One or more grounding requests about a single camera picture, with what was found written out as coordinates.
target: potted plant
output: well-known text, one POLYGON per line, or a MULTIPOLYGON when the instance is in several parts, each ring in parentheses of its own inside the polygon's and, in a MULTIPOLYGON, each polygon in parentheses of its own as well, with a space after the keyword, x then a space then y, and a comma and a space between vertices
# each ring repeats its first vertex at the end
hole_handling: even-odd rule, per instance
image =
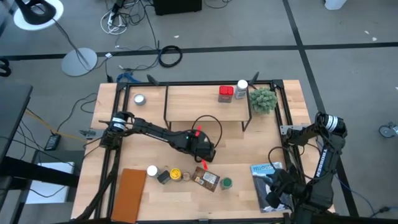
POLYGON ((275 92, 267 88, 261 87, 250 92, 251 108, 259 114, 269 114, 271 110, 275 109, 277 102, 278 98, 275 92))

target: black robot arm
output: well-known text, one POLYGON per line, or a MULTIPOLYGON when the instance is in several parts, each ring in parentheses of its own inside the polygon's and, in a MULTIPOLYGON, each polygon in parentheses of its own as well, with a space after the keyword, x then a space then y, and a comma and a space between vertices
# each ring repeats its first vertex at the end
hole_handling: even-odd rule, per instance
POLYGON ((116 147, 122 137, 132 134, 145 134, 146 136, 167 142, 172 148, 189 154, 196 162, 202 159, 213 162, 216 154, 214 144, 209 137, 200 130, 190 129, 186 131, 170 131, 166 128, 154 125, 142 118, 135 118, 130 112, 118 112, 108 123, 108 128, 101 138, 101 147, 116 147))
POLYGON ((344 121, 336 116, 318 113, 314 124, 300 131, 288 129, 284 141, 286 145, 304 146, 316 136, 322 138, 324 145, 315 174, 308 184, 294 179, 282 169, 277 169, 269 176, 272 179, 272 192, 267 196, 267 201, 277 207, 282 193, 291 194, 298 200, 294 211, 296 223, 311 223, 313 214, 324 214, 333 204, 331 182, 347 136, 344 121))

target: green jar lid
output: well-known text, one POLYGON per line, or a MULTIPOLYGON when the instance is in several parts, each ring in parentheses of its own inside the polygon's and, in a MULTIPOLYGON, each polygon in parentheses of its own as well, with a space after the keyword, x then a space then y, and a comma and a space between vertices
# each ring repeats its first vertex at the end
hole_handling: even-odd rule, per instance
POLYGON ((223 179, 223 185, 224 185, 225 187, 231 186, 231 185, 232 185, 232 180, 231 180, 230 178, 224 178, 224 179, 223 179))

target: white bottle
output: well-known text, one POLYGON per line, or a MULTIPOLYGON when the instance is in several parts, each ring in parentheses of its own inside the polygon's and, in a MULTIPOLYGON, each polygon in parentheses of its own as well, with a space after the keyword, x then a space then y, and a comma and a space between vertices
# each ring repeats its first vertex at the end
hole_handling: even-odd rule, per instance
POLYGON ((343 7, 347 0, 326 0, 325 7, 329 10, 337 10, 343 7))
POLYGON ((243 99, 246 95, 246 89, 248 88, 248 83, 246 80, 239 80, 235 89, 235 98, 243 99))

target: magazine cover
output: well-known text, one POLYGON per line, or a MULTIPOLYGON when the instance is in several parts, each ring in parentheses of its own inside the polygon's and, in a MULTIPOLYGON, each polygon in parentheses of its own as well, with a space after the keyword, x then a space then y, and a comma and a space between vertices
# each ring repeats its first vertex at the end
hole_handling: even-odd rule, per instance
MULTIPOLYGON (((276 169, 282 168, 281 162, 273 162, 273 165, 276 169)), ((276 212, 288 209, 285 205, 279 205, 278 208, 272 208, 266 201, 267 194, 271 192, 269 186, 266 184, 266 181, 272 182, 271 178, 267 177, 267 174, 274 173, 274 169, 272 168, 271 164, 267 163, 252 165, 250 169, 251 175, 253 176, 254 186, 256 188, 261 213, 276 212)), ((292 200, 290 196, 285 193, 283 193, 280 197, 280 201, 284 204, 292 206, 292 200)))

